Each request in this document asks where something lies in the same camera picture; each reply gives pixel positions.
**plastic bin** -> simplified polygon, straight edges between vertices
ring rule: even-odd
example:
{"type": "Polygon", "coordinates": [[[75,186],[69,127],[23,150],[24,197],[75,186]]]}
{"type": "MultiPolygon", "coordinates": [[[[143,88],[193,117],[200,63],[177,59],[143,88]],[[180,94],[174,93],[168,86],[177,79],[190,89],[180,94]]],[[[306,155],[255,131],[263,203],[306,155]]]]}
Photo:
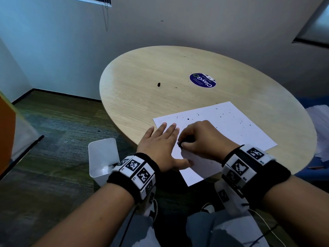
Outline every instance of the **plastic bin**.
{"type": "Polygon", "coordinates": [[[89,143],[89,175],[103,186],[112,172],[113,164],[120,162],[115,138],[89,143]]]}

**blue round sticker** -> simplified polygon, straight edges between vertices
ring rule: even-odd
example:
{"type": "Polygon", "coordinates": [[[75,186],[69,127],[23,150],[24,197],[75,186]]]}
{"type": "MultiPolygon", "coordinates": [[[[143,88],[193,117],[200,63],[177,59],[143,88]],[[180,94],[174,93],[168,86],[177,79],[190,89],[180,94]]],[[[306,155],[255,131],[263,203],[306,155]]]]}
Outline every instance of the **blue round sticker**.
{"type": "Polygon", "coordinates": [[[201,73],[195,73],[190,75],[190,80],[195,85],[198,85],[199,87],[214,87],[216,86],[216,81],[214,78],[211,78],[209,75],[201,74],[201,73]]]}

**table top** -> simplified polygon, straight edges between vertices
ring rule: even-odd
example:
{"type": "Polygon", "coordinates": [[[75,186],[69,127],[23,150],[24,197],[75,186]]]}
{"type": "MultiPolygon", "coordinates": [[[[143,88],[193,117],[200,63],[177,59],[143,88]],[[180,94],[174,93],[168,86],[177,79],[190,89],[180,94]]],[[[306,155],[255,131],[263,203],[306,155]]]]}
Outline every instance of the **table top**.
{"type": "Polygon", "coordinates": [[[278,144],[267,152],[293,174],[315,152],[314,125],[297,99],[267,75],[220,54],[179,46],[135,49],[105,68],[99,90],[115,127],[133,145],[153,118],[231,101],[278,144]],[[192,73],[207,74],[217,85],[199,87],[192,73]]]}

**hand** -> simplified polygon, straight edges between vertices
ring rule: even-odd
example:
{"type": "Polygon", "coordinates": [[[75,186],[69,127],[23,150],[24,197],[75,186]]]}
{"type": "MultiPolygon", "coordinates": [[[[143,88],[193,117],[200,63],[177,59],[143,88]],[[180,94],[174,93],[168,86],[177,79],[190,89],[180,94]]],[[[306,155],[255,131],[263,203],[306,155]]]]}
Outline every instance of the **hand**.
{"type": "Polygon", "coordinates": [[[208,120],[197,121],[185,128],[178,138],[182,141],[186,136],[194,135],[195,142],[182,143],[182,148],[202,158],[221,162],[239,145],[222,135],[208,120]]]}
{"type": "Polygon", "coordinates": [[[174,159],[171,156],[179,134],[179,128],[176,128],[174,123],[163,133],[166,126],[167,123],[163,123],[153,135],[154,127],[149,128],[139,142],[136,152],[147,154],[158,164],[161,172],[166,172],[174,167],[179,169],[190,167],[191,164],[187,159],[174,159]]]}

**black and white sneaker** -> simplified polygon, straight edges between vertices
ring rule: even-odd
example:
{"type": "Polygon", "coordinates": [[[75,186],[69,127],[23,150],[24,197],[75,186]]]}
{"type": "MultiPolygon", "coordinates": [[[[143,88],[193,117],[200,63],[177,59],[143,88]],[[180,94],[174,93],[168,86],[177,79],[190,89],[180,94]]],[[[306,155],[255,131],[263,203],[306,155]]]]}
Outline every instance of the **black and white sneaker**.
{"type": "Polygon", "coordinates": [[[202,208],[201,211],[207,212],[207,213],[213,213],[215,212],[215,207],[212,203],[206,203],[202,208]]]}
{"type": "Polygon", "coordinates": [[[157,216],[158,216],[158,202],[155,199],[153,199],[153,203],[149,215],[149,217],[153,218],[153,223],[157,219],[157,216]]]}

